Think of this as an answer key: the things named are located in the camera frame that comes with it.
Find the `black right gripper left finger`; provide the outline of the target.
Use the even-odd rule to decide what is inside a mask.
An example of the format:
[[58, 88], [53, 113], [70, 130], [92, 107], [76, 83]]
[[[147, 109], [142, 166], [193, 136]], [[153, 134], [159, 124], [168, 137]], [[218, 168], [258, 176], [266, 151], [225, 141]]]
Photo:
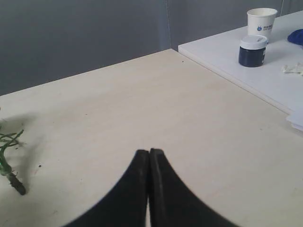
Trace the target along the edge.
[[148, 200], [149, 152], [137, 150], [115, 186], [67, 227], [144, 227]]

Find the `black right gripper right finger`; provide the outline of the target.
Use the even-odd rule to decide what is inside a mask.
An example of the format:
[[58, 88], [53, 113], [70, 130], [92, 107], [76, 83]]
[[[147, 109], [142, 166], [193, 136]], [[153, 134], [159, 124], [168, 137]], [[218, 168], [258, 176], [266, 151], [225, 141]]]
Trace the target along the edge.
[[179, 178], [163, 150], [150, 150], [152, 227], [235, 227], [202, 202]]

